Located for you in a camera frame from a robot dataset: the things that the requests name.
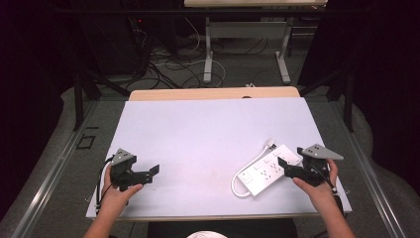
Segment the white table mat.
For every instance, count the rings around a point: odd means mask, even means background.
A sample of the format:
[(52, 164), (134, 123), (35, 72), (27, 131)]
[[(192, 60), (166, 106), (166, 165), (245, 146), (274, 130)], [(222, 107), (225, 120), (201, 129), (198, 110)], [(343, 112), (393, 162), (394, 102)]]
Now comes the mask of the white table mat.
[(282, 178), (257, 196), (231, 189), (234, 174), (268, 140), (290, 150), (322, 138), (301, 97), (129, 101), (109, 151), (137, 156), (136, 171), (159, 167), (123, 220), (234, 219), (314, 214), (305, 192)]

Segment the person's right hand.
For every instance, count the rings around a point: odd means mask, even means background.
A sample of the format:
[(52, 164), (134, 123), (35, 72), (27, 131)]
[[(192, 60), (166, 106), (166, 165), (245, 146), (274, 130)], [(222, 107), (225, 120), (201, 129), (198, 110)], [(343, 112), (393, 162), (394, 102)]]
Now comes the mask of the person's right hand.
[(309, 196), (313, 206), (324, 217), (333, 213), (341, 214), (331, 187), (323, 182), (318, 186), (312, 186), (301, 178), (293, 178), (292, 181)]

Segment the person's white cap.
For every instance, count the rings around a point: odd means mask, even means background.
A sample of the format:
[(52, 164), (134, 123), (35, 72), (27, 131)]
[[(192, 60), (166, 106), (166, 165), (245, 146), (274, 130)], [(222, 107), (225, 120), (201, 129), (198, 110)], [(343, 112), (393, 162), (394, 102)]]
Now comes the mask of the person's white cap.
[(188, 235), (186, 238), (228, 238), (228, 237), (215, 231), (197, 231)]

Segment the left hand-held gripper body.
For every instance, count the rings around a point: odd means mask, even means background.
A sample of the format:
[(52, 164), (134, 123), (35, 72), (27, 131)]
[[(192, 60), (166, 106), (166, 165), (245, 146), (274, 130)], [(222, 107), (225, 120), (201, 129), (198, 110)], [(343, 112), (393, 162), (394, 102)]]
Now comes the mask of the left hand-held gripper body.
[(120, 188), (121, 191), (127, 190), (135, 184), (144, 184), (146, 177), (154, 177), (147, 172), (134, 172), (132, 165), (137, 162), (137, 157), (123, 149), (118, 149), (111, 161), (110, 178), (111, 183)]

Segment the black equipment cabinet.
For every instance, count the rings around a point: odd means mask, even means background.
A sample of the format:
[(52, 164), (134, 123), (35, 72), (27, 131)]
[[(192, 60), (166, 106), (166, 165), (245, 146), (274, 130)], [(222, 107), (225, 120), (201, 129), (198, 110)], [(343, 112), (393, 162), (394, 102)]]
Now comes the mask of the black equipment cabinet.
[(151, 38), (127, 15), (78, 18), (100, 71), (107, 76), (143, 76), (150, 58)]

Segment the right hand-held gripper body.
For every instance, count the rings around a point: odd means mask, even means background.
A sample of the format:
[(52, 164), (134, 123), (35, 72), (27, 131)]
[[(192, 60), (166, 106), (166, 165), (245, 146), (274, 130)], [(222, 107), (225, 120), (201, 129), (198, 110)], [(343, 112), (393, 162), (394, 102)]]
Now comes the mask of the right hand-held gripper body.
[(297, 154), (303, 159), (302, 166), (290, 166), (297, 170), (297, 178), (304, 180), (312, 186), (326, 182), (330, 187), (334, 185), (330, 181), (330, 170), (327, 160), (341, 161), (344, 157), (319, 144), (308, 148), (298, 148)]

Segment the person's dark clothing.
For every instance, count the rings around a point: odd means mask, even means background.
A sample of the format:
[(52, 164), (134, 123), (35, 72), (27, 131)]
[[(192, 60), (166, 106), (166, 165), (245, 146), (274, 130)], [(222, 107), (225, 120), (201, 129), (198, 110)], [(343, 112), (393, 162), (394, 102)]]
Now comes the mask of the person's dark clothing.
[(298, 238), (291, 218), (150, 222), (148, 238), (187, 238), (207, 231), (227, 238)]

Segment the black metal stand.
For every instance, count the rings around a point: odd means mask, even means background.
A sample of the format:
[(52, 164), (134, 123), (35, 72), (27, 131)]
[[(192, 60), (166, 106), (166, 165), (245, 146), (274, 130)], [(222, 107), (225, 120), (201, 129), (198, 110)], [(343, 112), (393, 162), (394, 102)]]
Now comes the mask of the black metal stand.
[(102, 93), (100, 92), (97, 84), (103, 84), (126, 97), (131, 94), (130, 91), (122, 88), (121, 86), (107, 79), (105, 76), (100, 75), (91, 69), (86, 69), (83, 66), (78, 66), (73, 77), (75, 105), (74, 131), (77, 131), (84, 122), (83, 95), (86, 95), (90, 100), (94, 101), (99, 100), (102, 96)]
[(352, 69), (344, 68), (334, 70), (327, 76), (317, 79), (309, 85), (299, 89), (299, 93), (301, 96), (305, 96), (325, 83), (332, 83), (326, 94), (329, 101), (338, 101), (341, 95), (344, 96), (343, 121), (348, 130), (353, 132), (354, 71)]

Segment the white metal-frame desk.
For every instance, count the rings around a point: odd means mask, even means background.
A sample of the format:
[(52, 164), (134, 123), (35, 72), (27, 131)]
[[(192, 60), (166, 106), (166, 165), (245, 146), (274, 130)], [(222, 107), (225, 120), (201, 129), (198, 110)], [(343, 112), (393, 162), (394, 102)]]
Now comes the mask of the white metal-frame desk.
[[(314, 10), (325, 6), (328, 0), (184, 0), (184, 6), (193, 10)], [(283, 17), (282, 21), (212, 20), (205, 18), (206, 59), (203, 81), (212, 79), (213, 39), (261, 38), (280, 39), (280, 50), (275, 53), (280, 78), (284, 84), (290, 83), (290, 76), (284, 60), (293, 28), (293, 18)]]

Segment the person's left hand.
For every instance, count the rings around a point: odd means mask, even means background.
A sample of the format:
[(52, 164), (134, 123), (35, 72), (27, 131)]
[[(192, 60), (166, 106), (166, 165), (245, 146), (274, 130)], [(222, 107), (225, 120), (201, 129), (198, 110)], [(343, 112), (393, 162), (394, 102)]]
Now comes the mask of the person's left hand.
[(129, 199), (139, 192), (143, 186), (136, 184), (125, 191), (120, 191), (111, 183), (110, 172), (111, 167), (108, 166), (105, 171), (101, 205), (97, 217), (115, 219), (121, 214)]

